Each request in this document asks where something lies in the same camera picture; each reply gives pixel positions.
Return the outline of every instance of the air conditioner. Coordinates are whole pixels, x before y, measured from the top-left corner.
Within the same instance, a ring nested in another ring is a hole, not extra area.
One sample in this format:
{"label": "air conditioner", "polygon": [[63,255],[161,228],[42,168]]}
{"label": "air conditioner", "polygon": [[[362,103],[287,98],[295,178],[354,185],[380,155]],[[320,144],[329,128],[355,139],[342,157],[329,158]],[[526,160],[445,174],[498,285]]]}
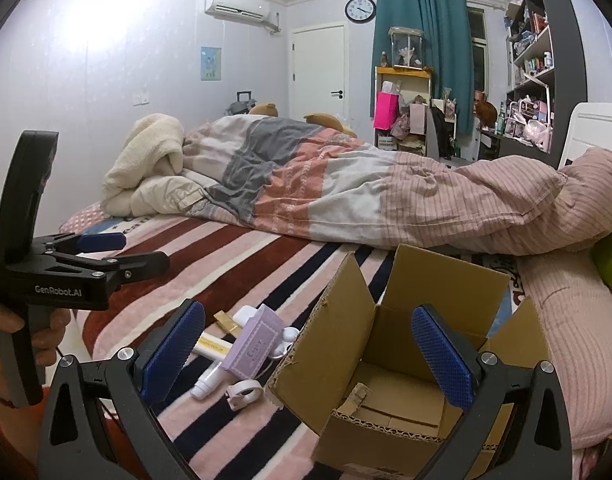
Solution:
{"label": "air conditioner", "polygon": [[219,18],[231,16],[250,22],[268,19],[270,4],[264,0],[206,0],[206,14]]}

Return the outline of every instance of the striped blanket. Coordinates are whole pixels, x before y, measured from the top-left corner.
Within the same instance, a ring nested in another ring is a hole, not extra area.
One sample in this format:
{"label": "striped blanket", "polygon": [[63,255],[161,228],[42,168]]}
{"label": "striped blanket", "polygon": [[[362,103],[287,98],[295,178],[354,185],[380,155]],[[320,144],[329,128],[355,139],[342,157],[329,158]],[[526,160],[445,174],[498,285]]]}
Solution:
{"label": "striped blanket", "polygon": [[521,156],[451,170],[316,124],[239,115],[185,133],[183,154],[203,197],[185,214],[309,240],[522,255],[612,231],[608,150],[561,171]]}
{"label": "striped blanket", "polygon": [[[62,230],[124,232],[128,244],[123,254],[161,250],[170,256],[170,270],[164,276],[123,286],[112,296],[108,311],[78,313],[84,342],[95,359],[139,344],[186,297],[205,306],[208,322],[219,310],[234,313],[244,304],[265,303],[287,324],[300,328],[349,251],[355,251],[375,300],[384,291],[394,257],[394,251],[369,246],[311,242],[195,218],[103,219],[96,208],[75,216]],[[496,320],[499,326],[524,295],[512,258],[469,258],[512,276]],[[206,330],[232,342],[214,324]],[[155,406],[162,427],[201,479],[352,478],[311,462],[317,436],[288,410],[262,400],[234,413],[224,388],[202,402],[193,399],[189,390],[209,364],[201,356],[191,358],[168,398]],[[260,380],[265,382],[272,371]]]}

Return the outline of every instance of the bedroom wall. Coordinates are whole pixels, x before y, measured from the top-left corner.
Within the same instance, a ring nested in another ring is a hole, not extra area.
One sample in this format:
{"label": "bedroom wall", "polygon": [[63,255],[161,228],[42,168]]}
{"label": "bedroom wall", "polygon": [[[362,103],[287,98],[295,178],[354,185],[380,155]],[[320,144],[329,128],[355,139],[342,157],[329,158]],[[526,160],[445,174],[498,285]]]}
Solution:
{"label": "bedroom wall", "polygon": [[612,28],[592,0],[571,1],[586,58],[588,101],[612,103]]}
{"label": "bedroom wall", "polygon": [[[321,25],[323,23],[348,22],[350,35],[350,81],[348,88],[349,117],[352,129],[361,139],[372,142],[374,129],[369,115],[371,92],[372,40],[374,20],[365,24],[349,22],[344,13],[348,0],[307,0],[290,5],[287,9],[286,29],[290,30]],[[491,99],[502,100],[506,92],[508,61],[505,51],[503,13],[487,7],[486,27],[489,44],[489,72]],[[476,156],[478,139],[473,136],[460,136],[462,155]]]}
{"label": "bedroom wall", "polygon": [[[241,90],[288,113],[285,34],[216,20],[203,5],[23,0],[14,10],[0,32],[0,193],[20,132],[59,131],[38,234],[99,199],[131,125],[147,114],[192,128],[221,117]],[[222,47],[222,81],[200,80],[202,46]],[[134,92],[149,104],[134,107]]]}

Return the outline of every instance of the glass display case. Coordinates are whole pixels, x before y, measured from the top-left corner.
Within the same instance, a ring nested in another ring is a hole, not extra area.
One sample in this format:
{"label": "glass display case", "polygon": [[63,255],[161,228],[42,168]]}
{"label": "glass display case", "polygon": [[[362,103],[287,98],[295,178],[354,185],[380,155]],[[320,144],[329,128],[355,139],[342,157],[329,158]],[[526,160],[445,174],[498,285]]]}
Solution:
{"label": "glass display case", "polygon": [[392,46],[390,58],[393,68],[424,67],[422,41],[424,33],[417,28],[391,27],[388,31]]}

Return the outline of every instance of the human hand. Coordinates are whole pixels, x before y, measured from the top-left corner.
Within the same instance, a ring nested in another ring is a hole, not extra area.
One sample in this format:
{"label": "human hand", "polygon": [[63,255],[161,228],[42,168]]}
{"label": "human hand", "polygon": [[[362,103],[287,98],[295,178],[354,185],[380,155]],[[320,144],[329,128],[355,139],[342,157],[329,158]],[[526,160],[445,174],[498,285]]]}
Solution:
{"label": "human hand", "polygon": [[[57,361],[56,347],[64,338],[66,326],[70,322],[70,311],[58,308],[51,314],[51,326],[32,334],[32,344],[39,352],[35,355],[35,363],[40,366],[50,366]],[[24,326],[24,321],[11,310],[0,304],[0,330],[14,333]],[[8,386],[4,377],[0,360],[0,397],[10,400]]]}

